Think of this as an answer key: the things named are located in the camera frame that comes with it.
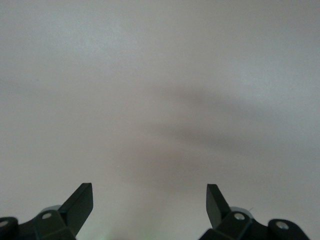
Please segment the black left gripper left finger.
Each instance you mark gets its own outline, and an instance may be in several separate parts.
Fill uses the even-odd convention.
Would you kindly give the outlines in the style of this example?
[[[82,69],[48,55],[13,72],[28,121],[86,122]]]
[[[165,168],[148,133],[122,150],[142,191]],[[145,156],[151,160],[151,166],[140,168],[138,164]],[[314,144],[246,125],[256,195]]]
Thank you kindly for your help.
[[[39,213],[34,219],[38,240],[75,240],[93,210],[93,187],[82,183],[58,208]]]

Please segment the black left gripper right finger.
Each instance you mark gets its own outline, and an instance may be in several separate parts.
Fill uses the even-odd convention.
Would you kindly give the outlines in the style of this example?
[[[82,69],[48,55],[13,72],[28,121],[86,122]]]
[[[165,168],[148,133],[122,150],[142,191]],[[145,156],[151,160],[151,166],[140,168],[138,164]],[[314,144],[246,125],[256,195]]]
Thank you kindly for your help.
[[[230,207],[216,184],[206,188],[206,212],[212,228],[200,240],[268,240],[268,228],[240,207]]]

